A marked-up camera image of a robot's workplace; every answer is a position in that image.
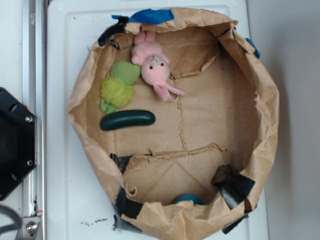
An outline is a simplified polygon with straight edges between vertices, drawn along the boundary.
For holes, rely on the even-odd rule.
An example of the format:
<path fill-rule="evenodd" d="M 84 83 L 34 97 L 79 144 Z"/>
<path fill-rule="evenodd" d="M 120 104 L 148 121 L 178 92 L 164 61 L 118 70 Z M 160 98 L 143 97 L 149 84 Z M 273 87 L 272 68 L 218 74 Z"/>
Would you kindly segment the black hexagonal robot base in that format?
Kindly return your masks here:
<path fill-rule="evenodd" d="M 0 200 L 4 201 L 36 166 L 36 117 L 0 88 Z"/>

